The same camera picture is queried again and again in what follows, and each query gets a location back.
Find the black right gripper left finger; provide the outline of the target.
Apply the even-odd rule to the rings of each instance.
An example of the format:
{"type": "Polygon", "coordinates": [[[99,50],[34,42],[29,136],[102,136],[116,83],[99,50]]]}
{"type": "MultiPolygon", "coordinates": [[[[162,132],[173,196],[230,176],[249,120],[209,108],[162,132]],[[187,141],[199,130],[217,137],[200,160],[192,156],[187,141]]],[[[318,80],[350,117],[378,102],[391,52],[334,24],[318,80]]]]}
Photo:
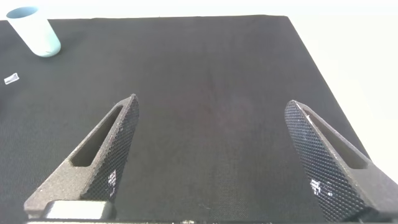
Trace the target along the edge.
{"type": "Polygon", "coordinates": [[[40,217],[56,200],[113,202],[138,121],[135,94],[116,103],[24,202],[28,217],[40,217]]]}

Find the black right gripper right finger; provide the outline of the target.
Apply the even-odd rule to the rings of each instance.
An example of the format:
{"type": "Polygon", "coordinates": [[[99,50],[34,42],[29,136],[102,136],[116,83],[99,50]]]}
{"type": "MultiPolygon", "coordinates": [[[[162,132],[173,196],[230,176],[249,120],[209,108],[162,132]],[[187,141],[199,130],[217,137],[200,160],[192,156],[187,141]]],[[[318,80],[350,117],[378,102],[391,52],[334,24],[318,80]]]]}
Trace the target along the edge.
{"type": "Polygon", "coordinates": [[[397,221],[397,183],[372,160],[303,103],[284,118],[326,221],[397,221]]]}

